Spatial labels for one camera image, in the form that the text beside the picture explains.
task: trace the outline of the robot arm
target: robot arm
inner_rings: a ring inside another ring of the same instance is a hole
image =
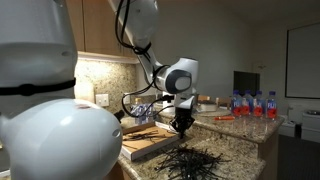
[[[188,58],[181,58],[172,66],[163,66],[156,60],[150,48],[150,37],[154,33],[158,19],[156,0],[109,0],[118,21],[125,28],[132,45],[122,41],[124,31],[117,39],[122,45],[131,48],[137,54],[147,75],[147,83],[157,89],[175,94],[174,106],[176,117],[171,122],[172,127],[181,133],[188,129],[194,119],[191,117],[195,86],[198,76],[198,62]]]

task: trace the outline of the ceiling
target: ceiling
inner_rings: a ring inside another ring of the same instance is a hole
[[[320,12],[320,0],[219,0],[242,20],[258,24]]]

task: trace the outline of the upper cabinet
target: upper cabinet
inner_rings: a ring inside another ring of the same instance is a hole
[[[118,43],[115,35],[115,14],[107,0],[66,2],[79,51],[136,57],[131,50]]]

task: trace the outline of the tile backsplash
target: tile backsplash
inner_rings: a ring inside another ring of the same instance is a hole
[[[134,64],[78,60],[75,77],[77,84],[92,83],[94,94],[109,94],[109,106],[105,109],[111,113],[122,109],[123,93],[136,90]]]

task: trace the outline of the electrical outlet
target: electrical outlet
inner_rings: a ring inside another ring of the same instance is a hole
[[[109,95],[108,94],[96,94],[96,104],[101,107],[109,106]]]
[[[130,95],[127,95],[124,99],[123,99],[123,103],[124,104],[130,104]]]

